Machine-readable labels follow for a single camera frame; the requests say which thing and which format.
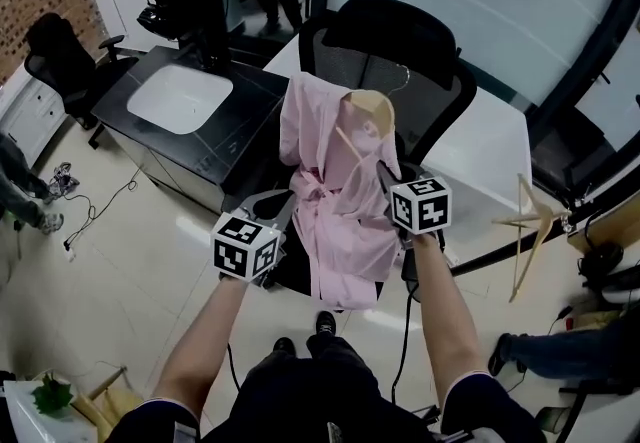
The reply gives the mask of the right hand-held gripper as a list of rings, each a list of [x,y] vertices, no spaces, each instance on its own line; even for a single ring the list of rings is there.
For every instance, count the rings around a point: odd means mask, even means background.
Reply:
[[[403,247],[412,247],[410,236],[431,234],[444,249],[443,230],[452,224],[452,189],[444,178],[413,168],[410,172],[416,178],[402,181],[384,163],[378,163],[376,170],[388,201],[385,214],[400,230]]]

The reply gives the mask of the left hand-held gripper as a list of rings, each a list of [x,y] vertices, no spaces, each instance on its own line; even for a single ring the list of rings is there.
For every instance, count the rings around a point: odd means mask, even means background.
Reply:
[[[284,231],[295,206],[295,194],[275,189],[247,197],[233,212],[224,212],[211,233],[215,271],[261,284],[283,259]]]

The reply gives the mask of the pink robe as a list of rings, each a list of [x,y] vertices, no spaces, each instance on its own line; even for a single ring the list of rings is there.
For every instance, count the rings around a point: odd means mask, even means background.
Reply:
[[[280,114],[279,159],[293,168],[292,222],[309,258],[310,293],[338,310],[373,307],[399,251],[376,165],[401,175],[395,129],[380,138],[350,88],[291,76]]]

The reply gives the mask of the person's right forearm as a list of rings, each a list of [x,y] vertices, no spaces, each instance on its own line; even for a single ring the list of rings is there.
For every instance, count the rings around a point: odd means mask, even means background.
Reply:
[[[462,376],[484,372],[486,363],[471,313],[435,238],[412,238],[424,339],[438,401]]]

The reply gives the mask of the black sink cabinet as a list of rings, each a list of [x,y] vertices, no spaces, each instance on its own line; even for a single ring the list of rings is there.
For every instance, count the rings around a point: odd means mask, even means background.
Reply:
[[[227,78],[231,95],[193,133],[175,135],[127,109],[139,85],[166,65]],[[155,184],[220,214],[276,182],[279,110],[285,77],[232,61],[213,72],[187,51],[156,46],[92,110],[127,156]]]

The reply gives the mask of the bare wooden clothes hanger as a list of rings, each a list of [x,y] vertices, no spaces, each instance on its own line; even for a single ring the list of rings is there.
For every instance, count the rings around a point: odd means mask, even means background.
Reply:
[[[519,173],[517,175],[517,215],[504,219],[493,219],[492,223],[500,226],[510,226],[517,229],[515,265],[513,273],[513,285],[509,303],[513,303],[518,297],[524,284],[526,275],[531,267],[539,248],[550,235],[555,222],[561,222],[568,218],[570,213],[566,210],[554,211],[549,205],[540,201],[526,178]],[[535,229],[532,234],[533,244],[529,249],[529,255],[523,266],[519,264],[524,252],[523,230]]]

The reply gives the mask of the white sink basin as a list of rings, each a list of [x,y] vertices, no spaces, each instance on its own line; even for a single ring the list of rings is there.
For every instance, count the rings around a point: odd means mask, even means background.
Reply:
[[[175,135],[200,129],[231,95],[233,82],[179,65],[166,65],[142,82],[128,111]]]

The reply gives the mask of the black mesh office chair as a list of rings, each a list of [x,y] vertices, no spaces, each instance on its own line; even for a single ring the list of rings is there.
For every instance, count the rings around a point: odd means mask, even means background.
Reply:
[[[396,0],[349,0],[308,20],[298,51],[302,71],[390,100],[404,181],[423,173],[423,159],[477,93],[449,28]]]

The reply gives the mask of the black floor backpack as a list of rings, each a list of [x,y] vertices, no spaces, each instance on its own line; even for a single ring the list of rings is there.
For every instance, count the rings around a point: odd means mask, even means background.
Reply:
[[[614,242],[604,242],[590,249],[578,261],[579,274],[585,279],[583,285],[599,288],[604,278],[620,264],[623,256],[624,249]]]

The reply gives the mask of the person's black trousers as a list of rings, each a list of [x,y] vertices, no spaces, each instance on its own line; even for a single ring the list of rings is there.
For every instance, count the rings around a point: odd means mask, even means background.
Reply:
[[[381,395],[346,340],[318,334],[307,347],[309,358],[278,350],[255,366],[202,443],[436,443],[419,417]]]

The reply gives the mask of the person's dark shirt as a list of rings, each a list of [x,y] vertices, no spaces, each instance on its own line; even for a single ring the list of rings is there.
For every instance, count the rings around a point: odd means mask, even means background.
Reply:
[[[476,430],[504,443],[546,443],[534,418],[484,373],[460,379],[444,405],[441,430],[468,443]],[[199,424],[184,406],[167,399],[144,402],[127,413],[107,443],[202,443]]]

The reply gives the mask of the pile of wooden hangers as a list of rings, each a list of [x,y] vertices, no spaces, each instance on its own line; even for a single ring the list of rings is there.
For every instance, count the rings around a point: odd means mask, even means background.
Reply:
[[[116,385],[126,372],[126,366],[118,367],[91,392],[80,392],[71,402],[71,406],[96,428],[98,443],[106,443],[121,419],[143,402],[142,396],[130,387],[126,378],[123,379],[124,385]]]

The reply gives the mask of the white drawer cabinet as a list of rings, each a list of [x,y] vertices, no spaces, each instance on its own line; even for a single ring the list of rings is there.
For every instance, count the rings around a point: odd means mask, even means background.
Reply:
[[[33,166],[67,114],[50,86],[20,67],[0,88],[0,132],[6,134]]]

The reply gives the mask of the green leaf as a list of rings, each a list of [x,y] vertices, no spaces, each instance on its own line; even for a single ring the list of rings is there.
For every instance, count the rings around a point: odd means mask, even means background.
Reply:
[[[72,385],[57,380],[52,373],[43,375],[31,395],[38,412],[47,416],[60,415],[73,400]]]

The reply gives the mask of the black table frame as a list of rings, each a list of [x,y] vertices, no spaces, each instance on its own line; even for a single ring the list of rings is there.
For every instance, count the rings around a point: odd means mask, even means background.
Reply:
[[[640,386],[583,382],[559,392],[574,403],[556,443],[640,443]]]

